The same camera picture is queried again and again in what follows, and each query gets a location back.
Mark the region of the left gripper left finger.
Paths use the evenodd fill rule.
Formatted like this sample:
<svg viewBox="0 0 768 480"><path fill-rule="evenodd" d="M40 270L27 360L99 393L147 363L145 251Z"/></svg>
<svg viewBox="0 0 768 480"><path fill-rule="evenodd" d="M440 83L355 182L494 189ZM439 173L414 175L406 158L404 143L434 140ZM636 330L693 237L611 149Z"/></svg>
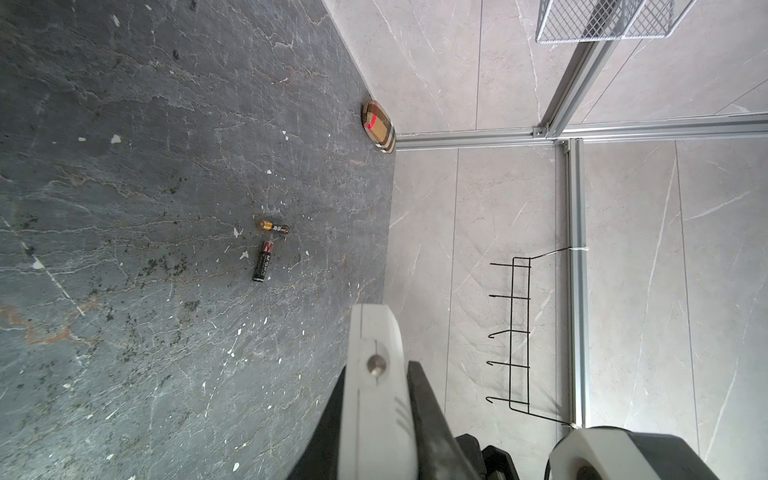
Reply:
<svg viewBox="0 0 768 480"><path fill-rule="evenodd" d="M343 368L310 441L288 479L337 479L345 374L346 368Z"/></svg>

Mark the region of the white remote control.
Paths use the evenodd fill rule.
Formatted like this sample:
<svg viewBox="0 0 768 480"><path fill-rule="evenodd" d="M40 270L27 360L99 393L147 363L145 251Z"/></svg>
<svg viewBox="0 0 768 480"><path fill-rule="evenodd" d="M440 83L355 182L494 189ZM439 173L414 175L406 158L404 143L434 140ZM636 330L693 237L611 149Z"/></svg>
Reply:
<svg viewBox="0 0 768 480"><path fill-rule="evenodd" d="M337 477L418 477L402 338L386 305L357 304L351 310Z"/></svg>

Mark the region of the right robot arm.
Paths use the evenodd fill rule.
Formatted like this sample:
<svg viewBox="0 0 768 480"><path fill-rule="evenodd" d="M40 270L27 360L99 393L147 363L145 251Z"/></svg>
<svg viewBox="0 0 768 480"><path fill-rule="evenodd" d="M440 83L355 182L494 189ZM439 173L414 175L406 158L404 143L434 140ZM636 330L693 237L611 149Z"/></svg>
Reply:
<svg viewBox="0 0 768 480"><path fill-rule="evenodd" d="M554 447L546 479L715 479L688 443L611 426L576 429Z"/></svg>

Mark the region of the gold black AAA battery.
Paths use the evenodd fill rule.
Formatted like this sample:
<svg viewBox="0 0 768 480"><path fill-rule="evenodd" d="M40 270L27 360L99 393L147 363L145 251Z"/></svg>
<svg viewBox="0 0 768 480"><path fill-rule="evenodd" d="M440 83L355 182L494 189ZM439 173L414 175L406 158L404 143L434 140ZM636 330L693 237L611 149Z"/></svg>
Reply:
<svg viewBox="0 0 768 480"><path fill-rule="evenodd" d="M278 233L283 235L287 235L290 233L289 225L277 224L266 219L259 220L257 222L257 226L259 229L266 232Z"/></svg>

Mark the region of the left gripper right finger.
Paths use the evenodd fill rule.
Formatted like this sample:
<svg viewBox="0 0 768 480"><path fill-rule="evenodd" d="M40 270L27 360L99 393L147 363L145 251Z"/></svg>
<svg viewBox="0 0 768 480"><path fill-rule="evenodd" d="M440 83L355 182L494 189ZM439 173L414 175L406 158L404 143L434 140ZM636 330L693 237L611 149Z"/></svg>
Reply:
<svg viewBox="0 0 768 480"><path fill-rule="evenodd" d="M470 435L455 436L430 382L416 361L409 361L407 382L416 435L419 479L479 479L480 448Z"/></svg>

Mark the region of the black red AAA battery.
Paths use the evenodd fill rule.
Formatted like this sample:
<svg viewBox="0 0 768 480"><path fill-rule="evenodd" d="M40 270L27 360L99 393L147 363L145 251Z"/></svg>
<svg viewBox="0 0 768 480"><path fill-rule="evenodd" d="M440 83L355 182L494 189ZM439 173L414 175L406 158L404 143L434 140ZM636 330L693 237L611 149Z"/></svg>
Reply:
<svg viewBox="0 0 768 480"><path fill-rule="evenodd" d="M252 274L253 281L263 283L266 280L273 249L274 243L272 241L262 243Z"/></svg>

